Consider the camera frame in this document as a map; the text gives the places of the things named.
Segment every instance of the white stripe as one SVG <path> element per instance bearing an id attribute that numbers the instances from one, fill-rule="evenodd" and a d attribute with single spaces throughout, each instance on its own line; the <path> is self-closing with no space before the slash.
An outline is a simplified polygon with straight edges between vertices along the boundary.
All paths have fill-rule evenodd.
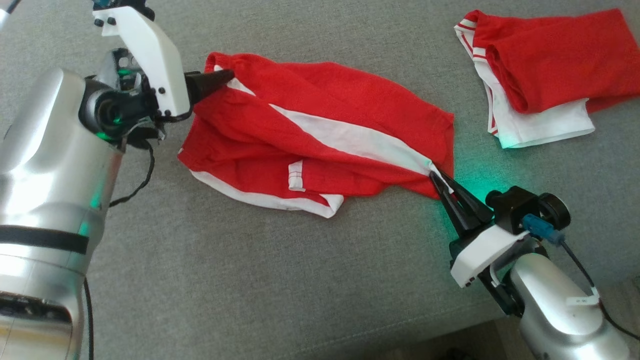
<path id="1" fill-rule="evenodd" d="M 263 208 L 304 210 L 325 218 L 330 218 L 335 215 L 335 212 L 340 208 L 342 202 L 344 202 L 344 196 L 342 195 L 320 195 L 329 203 L 329 206 L 325 206 L 310 199 L 283 199 L 263 193 L 242 192 L 206 171 L 192 171 L 191 174 L 193 174 L 193 177 L 196 179 L 232 199 L 246 202 L 251 205 L 262 206 Z"/>
<path id="2" fill-rule="evenodd" d="M 473 58 L 473 53 L 472 53 L 471 49 L 469 49 L 468 46 L 465 44 L 465 39 L 463 38 L 463 36 L 466 35 L 465 38 L 469 42 L 469 46 L 473 46 L 473 37 L 474 37 L 475 31 L 471 31 L 471 30 L 468 30 L 468 29 L 465 29 L 465 28 L 461 28 L 458 25 L 455 25 L 453 27 L 453 30 L 455 30 L 456 36 L 458 37 L 458 40 L 460 40 L 460 42 L 462 43 L 462 47 L 465 48 L 467 54 L 469 54 L 469 57 Z"/>
<path id="3" fill-rule="evenodd" d="M 283 109 L 274 104 L 271 107 L 332 149 L 395 165 L 425 176 L 437 171 L 431 159 L 393 136 L 348 122 Z"/>
<path id="4" fill-rule="evenodd" d="M 477 26 L 476 22 L 467 19 L 462 19 L 460 21 L 460 24 L 463 24 L 464 26 L 468 26 L 470 28 L 475 28 Z"/>
<path id="5" fill-rule="evenodd" d="M 474 47 L 474 55 L 486 56 L 486 49 L 483 47 Z"/>

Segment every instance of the white fabric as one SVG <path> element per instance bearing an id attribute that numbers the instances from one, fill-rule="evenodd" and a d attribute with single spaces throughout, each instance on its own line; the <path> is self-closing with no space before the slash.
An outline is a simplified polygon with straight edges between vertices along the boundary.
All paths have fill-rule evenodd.
<path id="1" fill-rule="evenodd" d="M 206 171 L 192 171 L 191 174 L 196 179 L 232 199 L 246 202 L 251 205 L 262 206 L 263 208 L 305 210 L 325 218 L 330 218 L 335 215 L 335 212 L 338 211 L 344 202 L 344 197 L 342 195 L 320 195 L 329 203 L 329 206 L 325 206 L 313 200 L 304 198 L 283 199 L 264 193 L 247 193 L 234 188 Z"/>
<path id="2" fill-rule="evenodd" d="M 467 27 L 474 22 L 463 19 Z M 595 128 L 586 109 L 588 99 L 562 104 L 536 114 L 515 111 L 504 88 L 484 58 L 485 50 L 472 47 L 474 30 L 455 26 L 458 39 L 471 57 L 478 76 L 483 80 L 489 103 L 489 133 L 497 136 L 503 149 L 554 142 L 592 133 Z"/>

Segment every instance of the stitching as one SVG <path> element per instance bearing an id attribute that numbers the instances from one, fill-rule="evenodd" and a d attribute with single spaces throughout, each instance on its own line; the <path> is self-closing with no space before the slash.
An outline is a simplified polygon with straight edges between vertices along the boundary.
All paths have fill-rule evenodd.
<path id="1" fill-rule="evenodd" d="M 303 352 L 309 352 L 309 351 L 317 349 L 317 348 L 327 347 L 328 345 L 332 345 L 332 344 L 336 344 L 336 343 L 348 343 L 350 341 L 355 340 L 356 338 L 361 338 L 362 336 L 365 336 L 365 335 L 374 334 L 375 332 L 380 332 L 382 330 L 387 330 L 387 329 L 391 329 L 391 328 L 394 328 L 394 327 L 399 327 L 400 325 L 404 325 L 406 323 L 414 322 L 416 320 L 428 318 L 428 317 L 431 317 L 431 316 L 433 316 L 433 314 L 420 315 L 420 316 L 416 316 L 415 318 L 410 318 L 410 319 L 407 319 L 407 320 L 403 320 L 401 322 L 392 323 L 392 324 L 389 324 L 389 325 L 385 325 L 385 326 L 382 326 L 382 327 L 377 327 L 375 329 L 371 329 L 371 330 L 367 330 L 367 331 L 357 332 L 355 334 L 343 336 L 341 338 L 337 338 L 337 339 L 334 339 L 334 340 L 325 341 L 324 343 L 319 343 L 319 344 L 311 345 L 309 347 L 304 347 L 304 348 L 298 349 L 296 351 L 288 352 L 288 353 L 280 355 L 278 357 L 272 357 L 270 360 L 280 360 L 280 359 L 284 359 L 286 357 L 290 357 L 291 358 L 294 355 L 297 355 L 297 354 L 300 354 L 300 353 L 303 353 Z"/>

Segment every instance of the red fabric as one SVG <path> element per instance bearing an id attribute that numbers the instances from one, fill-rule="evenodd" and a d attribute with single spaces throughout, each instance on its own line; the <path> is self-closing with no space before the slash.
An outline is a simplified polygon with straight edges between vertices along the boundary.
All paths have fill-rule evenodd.
<path id="1" fill-rule="evenodd" d="M 640 95 L 640 50 L 618 9 L 537 19 L 476 10 L 465 18 L 477 22 L 474 47 L 486 49 L 520 113 L 584 98 L 592 112 Z"/>
<path id="2" fill-rule="evenodd" d="M 319 194 L 374 195 L 390 184 L 437 197 L 425 174 L 325 146 L 274 104 L 394 136 L 453 172 L 453 115 L 389 80 L 335 63 L 275 63 L 253 54 L 212 53 L 205 71 L 215 65 L 234 70 L 255 96 L 226 87 L 195 106 L 178 155 L 192 171 L 208 172 L 242 192 L 322 204 Z M 289 165 L 299 160 L 305 192 L 287 183 Z"/>

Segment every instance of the green led light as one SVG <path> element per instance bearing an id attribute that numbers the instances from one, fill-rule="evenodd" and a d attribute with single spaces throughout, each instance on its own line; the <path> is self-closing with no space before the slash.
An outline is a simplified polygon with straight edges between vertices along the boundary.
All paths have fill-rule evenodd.
<path id="1" fill-rule="evenodd" d="M 83 222 L 80 224 L 80 229 L 78 230 L 78 234 L 82 236 L 89 236 L 89 224 Z"/>
<path id="2" fill-rule="evenodd" d="M 494 171 L 488 169 L 485 171 L 479 170 L 468 174 L 458 181 L 462 182 L 460 185 L 464 186 L 483 202 L 484 197 L 486 197 L 486 194 L 490 191 L 499 190 L 505 192 L 511 187 L 509 185 L 509 178 L 504 176 L 499 169 L 495 169 Z"/>
<path id="3" fill-rule="evenodd" d="M 109 135 L 105 134 L 105 133 L 97 133 L 96 134 L 99 138 L 103 139 L 103 140 L 111 140 L 111 138 L 109 137 Z"/>
<path id="4" fill-rule="evenodd" d="M 105 183 L 106 179 L 103 179 L 100 186 L 98 186 L 97 191 L 93 193 L 93 197 L 91 198 L 91 207 L 93 209 L 102 210 L 102 191 Z"/>

